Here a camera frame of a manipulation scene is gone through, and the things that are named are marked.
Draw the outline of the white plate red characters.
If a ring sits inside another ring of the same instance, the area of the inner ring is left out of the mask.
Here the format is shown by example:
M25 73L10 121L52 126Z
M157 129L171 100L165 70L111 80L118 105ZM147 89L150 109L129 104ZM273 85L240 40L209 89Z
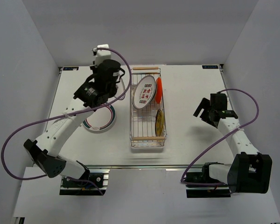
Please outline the white plate red characters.
M91 133L104 133L110 130L116 122L116 111L112 105L95 111L83 121L84 128Z
M138 110L145 108L153 100L155 92L155 78L151 75L144 76L133 92L133 106Z

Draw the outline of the yellow patterned plate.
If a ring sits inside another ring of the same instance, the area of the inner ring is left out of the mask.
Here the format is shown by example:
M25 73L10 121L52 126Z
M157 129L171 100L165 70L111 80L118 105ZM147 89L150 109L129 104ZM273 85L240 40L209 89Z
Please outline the yellow patterned plate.
M163 127L164 127L164 113L161 109L158 109L156 118L155 118L155 134L156 136L162 136Z

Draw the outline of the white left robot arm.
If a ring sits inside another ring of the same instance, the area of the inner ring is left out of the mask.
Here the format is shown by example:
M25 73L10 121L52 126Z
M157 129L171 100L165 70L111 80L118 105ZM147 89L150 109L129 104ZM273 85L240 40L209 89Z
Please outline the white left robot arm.
M64 110L64 118L57 119L35 140L25 141L24 148L33 162L49 178L66 176L78 186L85 186L89 182L90 172L84 164L66 159L59 153L68 138L95 112L96 107L104 105L116 95L116 85L122 71L119 62L104 60L76 90L69 106Z

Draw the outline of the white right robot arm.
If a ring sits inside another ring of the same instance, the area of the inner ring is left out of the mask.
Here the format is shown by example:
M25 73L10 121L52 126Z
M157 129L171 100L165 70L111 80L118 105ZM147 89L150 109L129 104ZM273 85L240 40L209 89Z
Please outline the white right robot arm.
M200 117L225 136L234 157L230 165L205 163L201 174L202 182L207 186L226 184L232 193L265 194L269 189L273 161L251 143L240 126L237 114L229 110L227 105L224 93L212 93L209 99L202 99L194 112L195 117Z

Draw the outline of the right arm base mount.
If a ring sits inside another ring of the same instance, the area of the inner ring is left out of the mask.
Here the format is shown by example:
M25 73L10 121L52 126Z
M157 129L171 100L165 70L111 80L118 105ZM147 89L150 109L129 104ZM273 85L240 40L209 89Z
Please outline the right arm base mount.
M186 184L187 198L229 198L231 192L226 184L219 180L209 177L209 168L211 165L222 165L218 162L207 162L202 166L199 172L188 171L183 181L190 182Z

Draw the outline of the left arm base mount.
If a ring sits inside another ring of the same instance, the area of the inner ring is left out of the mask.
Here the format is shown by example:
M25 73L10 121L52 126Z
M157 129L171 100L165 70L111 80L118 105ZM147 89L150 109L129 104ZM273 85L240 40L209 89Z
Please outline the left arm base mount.
M103 196L109 179L108 170L91 169L86 181L73 181L62 177L59 195L61 196Z

